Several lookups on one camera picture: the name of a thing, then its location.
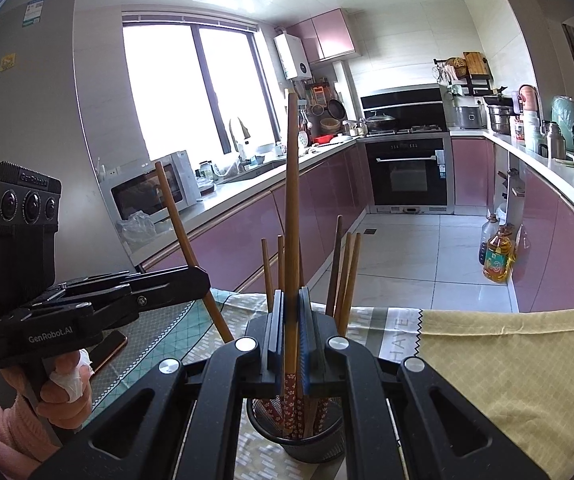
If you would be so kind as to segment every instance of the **yellow sticker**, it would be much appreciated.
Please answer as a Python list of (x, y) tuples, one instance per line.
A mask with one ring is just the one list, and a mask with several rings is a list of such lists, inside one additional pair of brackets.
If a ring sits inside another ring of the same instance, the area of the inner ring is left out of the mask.
[(13, 65), (16, 64), (16, 53), (7, 54), (0, 60), (0, 72), (9, 70)]

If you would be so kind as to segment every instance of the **white bandage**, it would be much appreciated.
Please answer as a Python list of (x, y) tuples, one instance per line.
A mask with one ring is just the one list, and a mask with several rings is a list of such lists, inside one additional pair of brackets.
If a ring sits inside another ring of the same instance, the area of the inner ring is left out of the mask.
[(89, 359), (89, 354), (83, 348), (80, 351), (80, 361), (78, 366), (74, 368), (68, 374), (59, 374), (54, 370), (50, 375), (49, 379), (55, 382), (63, 390), (69, 394), (69, 400), (67, 402), (74, 402), (80, 399), (83, 395), (83, 381), (80, 378), (80, 367), (83, 365), (89, 366), (91, 360)]

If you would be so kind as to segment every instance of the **red bowl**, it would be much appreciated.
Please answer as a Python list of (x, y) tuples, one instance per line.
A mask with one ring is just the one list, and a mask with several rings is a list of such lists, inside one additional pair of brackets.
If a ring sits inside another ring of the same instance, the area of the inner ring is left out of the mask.
[(327, 144), (334, 137), (336, 137), (336, 136), (335, 135), (321, 135), (320, 137), (314, 137), (312, 139), (312, 141), (314, 143), (317, 142), (318, 144)]

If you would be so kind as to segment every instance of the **hand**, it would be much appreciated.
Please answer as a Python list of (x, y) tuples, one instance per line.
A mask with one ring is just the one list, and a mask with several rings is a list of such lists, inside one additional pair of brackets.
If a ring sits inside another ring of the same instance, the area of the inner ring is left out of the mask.
[[(80, 361), (80, 352), (70, 352), (58, 356), (55, 361), (56, 371), (60, 374), (68, 374), (73, 371)], [(18, 366), (0, 370), (12, 387), (20, 394), (28, 385), (22, 369)], [(89, 378), (91, 370), (89, 366), (80, 367), (80, 378), (83, 381), (83, 394), (74, 402), (67, 402), (69, 394), (53, 381), (47, 381), (40, 390), (41, 402), (36, 407), (36, 414), (45, 417), (54, 426), (65, 430), (75, 430), (91, 414), (91, 386)]]

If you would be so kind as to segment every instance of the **wooden cutting board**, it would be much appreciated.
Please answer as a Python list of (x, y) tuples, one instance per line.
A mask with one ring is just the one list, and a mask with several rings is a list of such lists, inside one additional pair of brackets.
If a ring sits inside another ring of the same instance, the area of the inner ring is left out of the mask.
[(467, 69), (471, 75), (491, 75), (487, 60), (480, 52), (463, 52), (462, 55), (467, 62)]

